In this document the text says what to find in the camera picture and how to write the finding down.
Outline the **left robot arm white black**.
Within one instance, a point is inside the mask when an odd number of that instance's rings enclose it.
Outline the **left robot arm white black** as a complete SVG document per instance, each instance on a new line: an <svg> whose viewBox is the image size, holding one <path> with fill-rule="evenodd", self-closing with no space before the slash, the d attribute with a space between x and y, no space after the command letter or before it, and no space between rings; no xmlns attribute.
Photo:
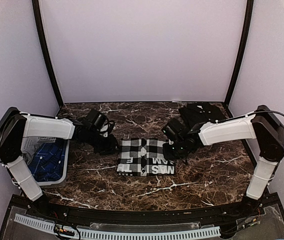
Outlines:
<svg viewBox="0 0 284 240"><path fill-rule="evenodd" d="M92 146L94 153L110 155L119 147L112 134L114 125L114 121L96 109L91 109L85 117L72 119L30 114L10 107L0 120L0 163L8 169L26 197L34 202L33 210L40 217L49 218L53 208L41 199L44 193L24 157L27 140L76 140Z"/></svg>

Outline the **black white plaid shirt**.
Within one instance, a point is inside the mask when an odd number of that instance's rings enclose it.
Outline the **black white plaid shirt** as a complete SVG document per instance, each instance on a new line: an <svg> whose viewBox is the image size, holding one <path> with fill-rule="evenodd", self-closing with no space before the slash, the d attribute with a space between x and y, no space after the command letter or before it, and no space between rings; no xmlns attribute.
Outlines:
<svg viewBox="0 0 284 240"><path fill-rule="evenodd" d="M157 138L122 140L116 172L129 177L174 175L176 164L165 158L165 143Z"/></svg>

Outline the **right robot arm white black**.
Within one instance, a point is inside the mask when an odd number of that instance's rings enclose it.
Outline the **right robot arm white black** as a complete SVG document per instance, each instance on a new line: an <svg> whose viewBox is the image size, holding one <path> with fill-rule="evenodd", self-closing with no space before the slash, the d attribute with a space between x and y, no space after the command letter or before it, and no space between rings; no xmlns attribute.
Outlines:
<svg viewBox="0 0 284 240"><path fill-rule="evenodd" d="M179 160L201 147L236 140L257 140L259 159L246 190L247 198L237 205L237 213L248 217L256 210L255 200L262 197L284 158L284 125L278 115L284 114L260 105L244 115L207 122L198 120L193 126L184 126L173 118L161 129L169 139L163 144L164 158Z"/></svg>

